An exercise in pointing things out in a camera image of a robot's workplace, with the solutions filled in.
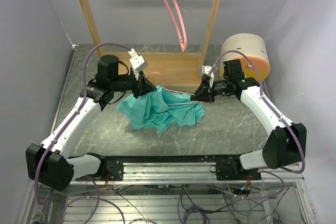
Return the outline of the thin pink wire hanger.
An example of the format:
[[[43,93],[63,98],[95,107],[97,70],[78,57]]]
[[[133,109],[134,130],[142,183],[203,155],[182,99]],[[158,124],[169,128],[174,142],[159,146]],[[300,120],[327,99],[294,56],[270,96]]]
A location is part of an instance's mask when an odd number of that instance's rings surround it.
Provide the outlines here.
[[[158,74],[160,75],[161,77],[163,77],[163,75],[159,72],[152,72],[150,73],[148,76],[147,76],[147,79],[149,80],[151,76],[155,75],[155,74]],[[177,98],[179,99],[188,99],[189,101],[186,103],[186,104],[201,104],[201,103],[205,103],[205,102],[201,102],[201,101],[191,101],[191,96],[193,96],[194,94],[193,93],[188,93],[188,92],[183,92],[183,91],[176,91],[176,90],[171,90],[171,89],[168,89],[164,86],[164,83],[162,82],[160,85],[159,85],[163,90],[171,93],[171,94],[174,94],[174,96],[176,96]]]

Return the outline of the teal t shirt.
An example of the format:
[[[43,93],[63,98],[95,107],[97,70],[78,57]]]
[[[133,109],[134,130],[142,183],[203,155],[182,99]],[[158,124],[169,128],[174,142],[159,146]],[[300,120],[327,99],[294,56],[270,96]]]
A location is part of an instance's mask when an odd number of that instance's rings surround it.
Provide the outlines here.
[[[186,104],[188,99],[179,99],[174,94],[162,91],[160,86],[156,88],[155,92],[138,98],[130,95],[117,105],[117,110],[129,118],[134,130],[155,128],[163,133],[172,124],[193,126],[202,120],[205,115],[202,103]]]

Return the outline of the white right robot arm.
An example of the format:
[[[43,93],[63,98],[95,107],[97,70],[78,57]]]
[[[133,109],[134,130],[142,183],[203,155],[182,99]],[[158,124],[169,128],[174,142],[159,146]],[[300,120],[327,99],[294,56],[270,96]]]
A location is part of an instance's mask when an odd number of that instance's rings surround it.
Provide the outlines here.
[[[201,84],[191,96],[192,101],[213,103],[215,97],[234,95],[248,106],[268,134],[263,149],[242,154],[240,162],[231,167],[236,179],[244,179],[254,168],[288,169],[295,163],[305,164],[307,129],[293,123],[262,94],[259,82],[246,77],[238,59],[224,62],[224,78],[215,81],[210,66],[201,67]]]

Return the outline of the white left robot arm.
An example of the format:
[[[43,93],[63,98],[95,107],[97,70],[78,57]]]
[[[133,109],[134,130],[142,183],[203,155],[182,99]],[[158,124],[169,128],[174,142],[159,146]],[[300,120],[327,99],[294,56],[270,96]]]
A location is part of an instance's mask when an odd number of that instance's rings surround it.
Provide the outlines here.
[[[65,190],[74,179],[90,175],[102,180],[108,173],[107,159],[94,153],[71,158],[70,153],[86,127],[111,103],[115,92],[131,91],[135,98],[156,90],[143,70],[146,60],[134,50],[129,51],[131,68],[119,74],[122,61],[105,55],[98,62],[96,76],[85,82],[80,97],[64,121],[41,144],[26,150],[28,176],[36,184],[57,191]]]

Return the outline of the thick pink plastic hanger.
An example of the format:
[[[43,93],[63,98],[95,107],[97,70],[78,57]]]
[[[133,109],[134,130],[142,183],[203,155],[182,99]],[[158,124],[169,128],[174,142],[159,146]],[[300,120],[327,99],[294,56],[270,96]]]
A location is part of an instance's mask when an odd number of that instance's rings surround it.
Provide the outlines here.
[[[186,33],[185,24],[184,24],[184,19],[183,19],[183,16],[182,16],[177,0],[171,0],[171,1],[175,8],[176,14],[173,13],[168,0],[163,0],[163,3],[165,4],[165,7],[175,27],[178,41],[180,43],[180,49],[182,52],[185,52],[187,49],[187,33]]]

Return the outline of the wooden clothes rack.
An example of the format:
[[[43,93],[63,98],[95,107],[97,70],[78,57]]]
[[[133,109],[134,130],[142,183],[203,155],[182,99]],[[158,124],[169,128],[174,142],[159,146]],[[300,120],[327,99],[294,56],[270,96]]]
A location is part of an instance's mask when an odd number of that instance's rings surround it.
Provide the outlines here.
[[[79,0],[85,16],[92,40],[95,45],[100,44],[99,33],[93,18],[88,0]],[[199,53],[189,52],[144,52],[142,55],[149,63],[146,74],[160,72],[164,75],[163,81],[168,87],[181,90],[195,90],[201,78],[198,70],[205,61],[209,42],[211,40],[217,11],[221,0],[213,0],[211,13],[205,33],[202,50]]]

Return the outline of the round drawer cabinet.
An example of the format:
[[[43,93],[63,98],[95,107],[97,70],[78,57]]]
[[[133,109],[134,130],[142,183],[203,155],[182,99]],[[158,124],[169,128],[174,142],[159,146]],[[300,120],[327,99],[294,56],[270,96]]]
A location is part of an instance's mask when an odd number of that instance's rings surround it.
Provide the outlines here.
[[[261,80],[264,81],[266,79],[270,72],[270,64],[265,41],[260,36],[247,33],[232,35],[224,41],[220,54],[223,54],[228,50],[237,50],[245,54],[257,68]],[[219,64],[221,66],[221,76],[224,74],[223,62],[234,59],[240,60],[241,68],[246,77],[253,77],[259,81],[252,65],[243,56],[234,52],[230,52],[221,58]]]

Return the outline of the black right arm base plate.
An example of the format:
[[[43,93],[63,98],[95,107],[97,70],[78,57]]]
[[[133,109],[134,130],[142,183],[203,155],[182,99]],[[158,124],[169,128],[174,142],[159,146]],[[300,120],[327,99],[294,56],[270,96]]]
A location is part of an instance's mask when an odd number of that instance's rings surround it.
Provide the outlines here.
[[[218,181],[224,180],[261,180],[258,169],[244,169],[239,155],[216,155],[212,159],[215,164],[209,171],[214,173]]]

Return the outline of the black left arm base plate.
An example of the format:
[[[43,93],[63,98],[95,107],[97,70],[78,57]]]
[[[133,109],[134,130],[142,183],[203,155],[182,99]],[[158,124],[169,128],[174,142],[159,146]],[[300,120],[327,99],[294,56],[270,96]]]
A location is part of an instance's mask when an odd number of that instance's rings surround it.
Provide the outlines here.
[[[69,163],[73,165],[73,180],[85,180],[86,176],[98,181],[122,181],[123,179],[124,167],[117,159],[87,154],[76,157],[73,161],[69,160]]]

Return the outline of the aluminium rail frame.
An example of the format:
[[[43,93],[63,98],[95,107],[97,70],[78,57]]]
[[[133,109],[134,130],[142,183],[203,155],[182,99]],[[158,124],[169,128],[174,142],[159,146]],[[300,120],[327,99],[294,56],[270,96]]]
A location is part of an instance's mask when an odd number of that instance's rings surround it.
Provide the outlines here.
[[[262,89],[262,80],[259,78],[259,84]],[[129,173],[131,168],[135,169],[136,180],[142,183],[180,183],[180,184],[190,184],[195,183],[196,178],[188,178],[186,176],[178,177],[177,172],[184,170],[190,172],[192,168],[197,167],[198,165],[207,165],[210,168],[211,165],[215,164],[212,162],[214,156],[120,156],[112,157],[106,156],[108,158],[113,158],[119,160],[123,167],[123,179]],[[257,168],[260,175],[266,173],[268,175],[273,175],[275,169],[271,168]],[[212,178],[216,179],[214,173],[211,173]],[[238,190],[230,190],[229,195],[239,198],[241,200],[249,200],[251,179],[246,180],[246,185]]]

